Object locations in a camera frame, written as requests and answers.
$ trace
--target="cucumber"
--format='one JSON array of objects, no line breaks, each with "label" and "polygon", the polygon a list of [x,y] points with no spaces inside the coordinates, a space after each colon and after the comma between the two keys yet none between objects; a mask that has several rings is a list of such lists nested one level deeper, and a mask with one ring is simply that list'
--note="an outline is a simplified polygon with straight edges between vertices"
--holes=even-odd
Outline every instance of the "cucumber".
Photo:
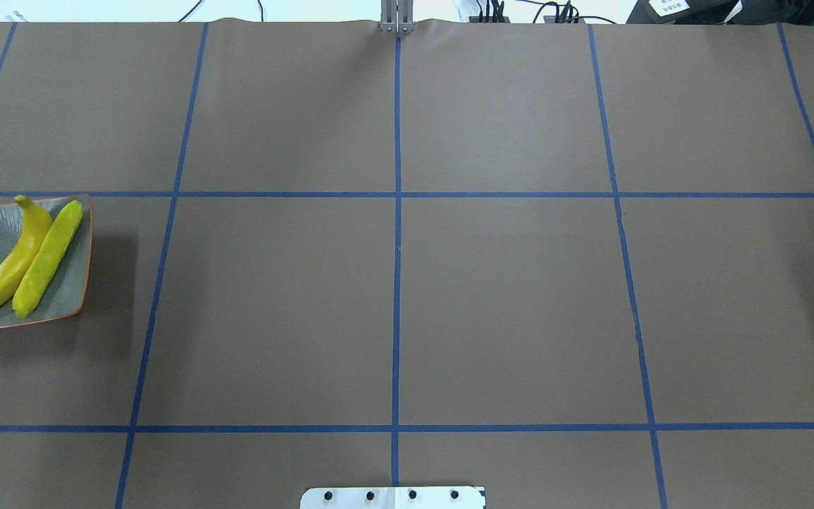
[{"label": "cucumber", "polygon": [[61,264],[61,258],[74,239],[78,226],[83,220],[83,205],[77,200],[62,207],[61,212],[52,222],[42,246],[33,258],[29,270],[20,280],[20,285],[12,297],[12,309],[18,318],[26,318],[40,304],[42,294],[46,292],[49,282]]}]

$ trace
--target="white label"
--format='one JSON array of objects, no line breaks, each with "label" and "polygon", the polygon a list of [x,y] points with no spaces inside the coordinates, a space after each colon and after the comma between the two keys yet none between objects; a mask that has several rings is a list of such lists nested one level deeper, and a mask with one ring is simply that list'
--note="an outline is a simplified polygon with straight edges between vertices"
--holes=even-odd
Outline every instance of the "white label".
[{"label": "white label", "polygon": [[649,0],[649,5],[659,13],[659,16],[671,16],[673,13],[689,9],[687,0]]}]

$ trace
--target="square plate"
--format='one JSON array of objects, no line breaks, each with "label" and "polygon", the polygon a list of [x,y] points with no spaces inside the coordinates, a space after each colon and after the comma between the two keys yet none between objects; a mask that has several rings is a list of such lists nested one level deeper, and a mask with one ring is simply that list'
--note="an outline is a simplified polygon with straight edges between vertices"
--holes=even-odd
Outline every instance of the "square plate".
[{"label": "square plate", "polygon": [[[40,305],[27,318],[14,316],[11,304],[0,307],[0,328],[27,325],[28,323],[48,322],[66,316],[77,315],[81,311],[84,295],[87,293],[87,276],[90,273],[90,252],[93,250],[93,210],[90,208],[90,197],[87,194],[57,199],[33,200],[43,209],[48,210],[52,219],[58,216],[63,206],[71,200],[78,200],[83,205],[83,220],[74,234],[68,251],[46,293],[43,293]],[[20,223],[23,213],[17,204],[0,205],[0,263],[11,252],[20,237]]]}]

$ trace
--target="white metal plate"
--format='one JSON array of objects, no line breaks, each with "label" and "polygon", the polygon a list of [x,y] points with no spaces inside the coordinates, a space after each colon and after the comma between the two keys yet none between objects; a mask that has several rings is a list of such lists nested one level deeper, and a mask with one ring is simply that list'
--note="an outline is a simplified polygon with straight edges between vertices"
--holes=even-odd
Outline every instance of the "white metal plate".
[{"label": "white metal plate", "polygon": [[485,488],[474,486],[311,488],[300,499],[300,509],[352,509],[358,507],[365,509],[485,509]]}]

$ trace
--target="yellow banana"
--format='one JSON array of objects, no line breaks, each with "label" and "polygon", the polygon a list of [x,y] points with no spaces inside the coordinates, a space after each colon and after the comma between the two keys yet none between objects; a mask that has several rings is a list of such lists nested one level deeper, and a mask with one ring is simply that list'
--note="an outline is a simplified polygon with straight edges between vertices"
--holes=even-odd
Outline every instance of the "yellow banana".
[{"label": "yellow banana", "polygon": [[12,308],[18,318],[26,318],[40,304],[42,294],[46,292],[49,282],[61,264],[77,227],[83,219],[83,206],[77,200],[62,207],[55,222],[49,228],[42,247],[30,264],[30,269],[20,280],[20,286],[14,292]]},{"label": "yellow banana", "polygon": [[36,252],[42,246],[42,239],[52,225],[49,213],[28,197],[19,194],[14,197],[14,201],[23,210],[23,220],[20,223],[20,238],[17,244],[0,264],[0,306],[17,290],[20,280],[30,268],[33,257],[36,257]]}]

